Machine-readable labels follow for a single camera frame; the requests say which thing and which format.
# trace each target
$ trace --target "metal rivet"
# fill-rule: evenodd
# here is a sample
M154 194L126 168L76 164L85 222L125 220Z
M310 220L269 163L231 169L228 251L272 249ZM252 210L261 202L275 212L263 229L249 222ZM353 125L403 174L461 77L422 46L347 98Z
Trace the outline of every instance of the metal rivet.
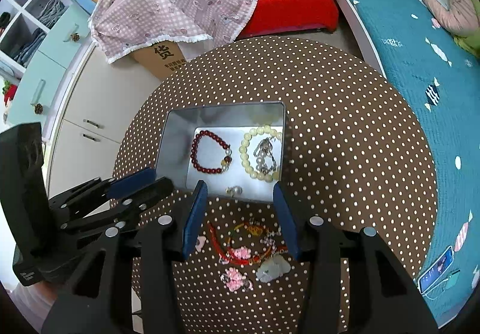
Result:
M172 223L172 217L170 215L163 215L158 218L158 224L170 224Z
M310 218L310 223L312 225L322 225L323 224L323 219L320 216L312 216Z
M375 236L377 235L377 231L373 227L365 227L363 232L366 236Z
M105 230L105 235L108 236L109 238L112 238L118 234L119 229L116 227L109 227Z

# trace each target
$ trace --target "cardboard box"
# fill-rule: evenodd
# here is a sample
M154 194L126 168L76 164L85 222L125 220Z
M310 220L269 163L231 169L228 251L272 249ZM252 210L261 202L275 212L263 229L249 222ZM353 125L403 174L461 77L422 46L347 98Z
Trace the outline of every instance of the cardboard box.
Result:
M162 41L131 53L133 58L160 80L165 80L187 61L177 43Z

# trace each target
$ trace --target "blue quilt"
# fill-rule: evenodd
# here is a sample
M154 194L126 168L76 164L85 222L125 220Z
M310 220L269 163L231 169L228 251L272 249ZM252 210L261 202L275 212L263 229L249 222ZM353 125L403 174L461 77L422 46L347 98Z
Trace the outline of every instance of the blue quilt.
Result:
M456 284L424 297L441 325L462 308L480 276L480 65L420 0L350 2L387 79L420 121L434 158L438 214L423 268L452 245L454 262L440 281L460 269Z

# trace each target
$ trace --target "table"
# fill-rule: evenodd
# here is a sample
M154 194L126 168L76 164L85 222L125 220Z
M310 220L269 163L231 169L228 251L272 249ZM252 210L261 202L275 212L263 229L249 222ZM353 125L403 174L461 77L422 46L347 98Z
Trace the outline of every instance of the table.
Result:
M113 176L155 166L162 128L172 108L282 100L292 132L284 178L304 205L335 226L373 226L415 277L421 270L436 219L433 158L417 118L402 96L360 59L335 47L289 37L260 37L212 50L184 65L145 102L121 144ZM237 146L232 145L238 158ZM177 191L141 215L140 226L168 211L188 192ZM230 292L220 279L234 265L219 263L207 221L225 248L227 233L250 218L273 230L271 205L210 197L201 235L203 249L174 265L178 302L188 332L296 332L309 265L287 254L290 272L256 281L258 265L236 266L253 290ZM248 230L235 245L265 245ZM139 291L139 262L133 287ZM339 331L347 328L348 262L342 260Z

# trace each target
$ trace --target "phone screen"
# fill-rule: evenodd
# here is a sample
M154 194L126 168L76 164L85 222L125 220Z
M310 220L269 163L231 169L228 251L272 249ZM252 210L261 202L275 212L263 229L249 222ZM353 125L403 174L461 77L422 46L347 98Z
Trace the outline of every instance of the phone screen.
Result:
M445 271L453 263L453 249L451 246L445 250L445 252L436 260L436 262L429 267L418 281L418 286L420 293L426 292L435 282L440 278L440 276L445 273Z

